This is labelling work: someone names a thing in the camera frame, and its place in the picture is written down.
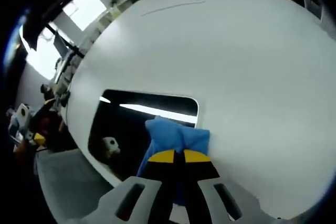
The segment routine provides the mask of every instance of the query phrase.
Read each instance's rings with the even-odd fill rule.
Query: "blue cloth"
[[[183,126],[160,116],[147,120],[145,126],[152,141],[141,162],[137,176],[141,175],[148,159],[158,152],[176,150],[176,152],[182,153],[184,149],[188,149],[208,154],[209,130]],[[179,196],[177,196],[176,202],[179,205],[184,205]]]

